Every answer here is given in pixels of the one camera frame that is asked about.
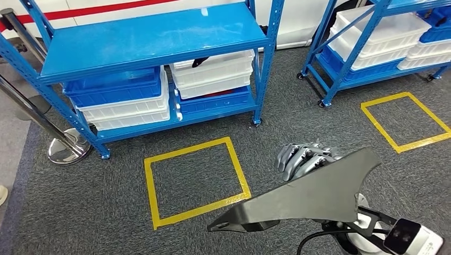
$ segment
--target yellow tape square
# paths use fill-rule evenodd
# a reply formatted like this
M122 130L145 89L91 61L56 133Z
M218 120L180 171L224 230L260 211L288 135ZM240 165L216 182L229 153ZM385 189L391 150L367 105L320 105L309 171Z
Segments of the yellow tape square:
M214 203L210 203L208 205L204 205L189 211L182 212L180 214L176 214L167 218L160 219L160 213L158 212L158 204L157 204L157 198L156 198L156 192L155 192L155 185L154 185L154 178L152 174L152 168L151 163L161 161L168 158L173 158L176 156L181 156L183 154L188 154L190 152L202 150L208 147L217 146L222 143L225 143L227 146L227 150L230 155L230 159L232 160L233 167L235 168L235 172L238 176L238 181L240 183L242 193L238 195L233 195L229 198L225 198L222 200L219 200ZM204 142L199 145L194 145L188 148L172 151L165 154L160 154L154 157L146 158L144 159L144 169L146 173L146 181L147 181L147 192L149 194L149 203L151 206L151 214L152 214L152 222L154 230L156 230L158 227L174 224L177 222L181 222L182 220L189 219L204 213L207 213L209 211L213 211L216 209L219 209L224 206L231 205L233 203L239 202L244 199L249 199L251 197L249 186L247 185L246 179L244 177L243 170L241 169L241 166L238 161L237 154L235 152L235 149L233 148L232 140L230 140L230 137L224 137L220 139L216 139L209 142Z
M392 138L391 136L383 129L383 127L379 124L379 122L374 118L374 116L370 113L370 111L367 109L369 106L385 103L388 101L392 101L395 99L403 98L403 97L409 97L411 100L413 100L424 112L426 112L429 117L431 117L437 124L439 124L446 133L435 135L434 137L429 137L420 141L411 142L406 145L399 146ZM395 95L391 95L388 97L382 97L379 99L375 99L372 101L364 102L361 104L361 109L363 113L370 119L370 121L374 124L376 129L387 139L388 143L395 149L397 153L405 152L407 150L412 150L421 146L430 145L431 143L443 141L445 139L451 138L451 129L443 122L441 121L433 112L431 112L430 109L426 107L426 105L422 104L413 94L410 92L401 92Z

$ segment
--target stacked crates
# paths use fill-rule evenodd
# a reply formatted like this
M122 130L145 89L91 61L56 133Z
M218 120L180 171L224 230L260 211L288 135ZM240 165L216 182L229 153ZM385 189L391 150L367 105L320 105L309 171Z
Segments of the stacked crates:
M451 6L419 11L417 14L432 27L398 65L400 70L451 61Z
M250 97L253 50L170 64L182 114L245 104Z
M63 93L97 130L170 118L168 78L160 66L67 82Z
M330 29L329 38L351 24L369 8L371 5L338 12L336 22ZM321 53L320 57L334 70L339 72L344 65L370 17L371 14L349 28ZM344 79L349 81L396 69L408 52L418 44L420 37L430 28L430 24L414 13L383 17Z

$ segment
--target carpet floor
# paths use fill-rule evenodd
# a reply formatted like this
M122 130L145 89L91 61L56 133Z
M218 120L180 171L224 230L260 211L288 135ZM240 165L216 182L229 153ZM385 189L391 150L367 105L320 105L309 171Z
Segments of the carpet floor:
M276 52L263 109L263 124L241 114L108 145L111 158L93 152L73 166L45 156L51 138L30 127L26 149L0 233L0 254L295 254L319 224L285 220L265 232L208 233L206 225L230 206L153 229L144 159L230 137L252 196L282 184L273 161L286 142L319 138L342 154L370 146L383 164L366 179L362 193L376 210L417 221L451 249L451 139L398 154L364 115L365 101L408 91L445 124L451 124L451 75L425 82L409 75L340 92L332 107L319 108L307 80L296 74L308 49ZM369 107L399 144L445 133L408 99ZM58 126L67 124L55 113ZM241 192L225 146L215 146L152 165L160 218ZM330 237L308 242L304 254L339 254Z

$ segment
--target blue plastic crate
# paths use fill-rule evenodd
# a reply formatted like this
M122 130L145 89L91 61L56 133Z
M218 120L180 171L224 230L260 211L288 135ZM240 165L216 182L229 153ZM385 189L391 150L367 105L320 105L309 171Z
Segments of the blue plastic crate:
M70 81L63 93L77 107L157 97L161 95L160 67Z
M181 99L177 96L182 114L197 113L232 105L246 104L249 101L250 86L222 91L200 97Z
M329 46L324 47L324 50L321 52L320 57L323 58L323 60L326 61L337 74L341 71L341 68L345 64L345 62L343 61L341 56L338 55L338 53L336 53L334 50L332 50ZM393 61L390 61L387 63L359 69L357 71L354 71L351 69L351 70L349 70L348 74L344 77L344 80L352 81L352 80L368 77L371 75L391 71L393 69L396 69L398 64L403 59L404 58L400 58L400 59L393 60Z
M435 8L429 17L425 18L427 12L428 10L417 12L424 21L432 26L420 37L420 42L430 43L432 41L451 39L451 6Z

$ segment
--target shelving unit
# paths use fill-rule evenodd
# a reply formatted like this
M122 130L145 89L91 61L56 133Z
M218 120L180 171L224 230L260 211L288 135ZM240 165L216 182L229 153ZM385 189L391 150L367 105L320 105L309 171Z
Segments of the shelving unit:
M300 73L298 73L298 79L302 79L308 75L309 72L315 77L315 79L320 84L321 88L324 90L324 97L318 102L320 107L328 107L331 106L332 98L335 94L344 89L354 88L358 86L362 86L365 84L370 84L374 82L379 82L383 80L388 80L396 77L401 77L404 75L418 73L425 70L439 68L439 70L434 74L428 77L429 80L439 79L441 73L451 65L451 62L442 63L432 66L419 67L408 70L389 70L387 72L381 72L375 75L369 75L364 78L355 79L352 81L346 81L344 77L350 72L351 66L354 64L357 59L360 51L363 46L368 41L371 33L374 28L379 24L380 20L384 16L397 15L407 12L415 12L420 10L432 9L435 7L441 7L446 5L451 5L451 0L371 0L373 2L373 6L366 11L363 15L358 17L356 20L351 22L349 25L344 27L341 31L336 33L334 36L329 38L327 41L321 43L322 38L324 36L325 30L329 23L329 20L333 13L333 8L337 2L337 0L330 0L324 16L321 20L321 23L318 27L318 31L315 35L313 43L310 47L310 51L307 55L306 62L302 67ZM362 35L358 39L354 49L351 51L348 59L345 61L343 67L339 72L335 71L330 64L321 56L320 52L322 49L326 47L331 41L339 37L346 30L351 28L353 25L357 24L360 20L365 18L366 16L371 15L368 24L365 29L362 31ZM318 72L313 67L313 62L317 61L319 65L325 70L326 74L333 80L331 86L327 85L326 82L321 78Z
M163 13L125 20L53 29L34 0L20 0L26 7L48 48L41 73L37 73L3 37L0 54L100 153L109 158L105 143L149 134L184 125L208 121L244 112L260 115L266 92L274 45L284 0L273 0L269 27L265 35L255 20L254 0L191 10ZM260 68L257 49L264 47ZM108 75L151 66L170 64L240 50L253 49L256 95L248 103L193 113L179 120L172 102L174 85L170 84L171 118L169 121L124 127L93 133L83 115L58 96L52 85Z

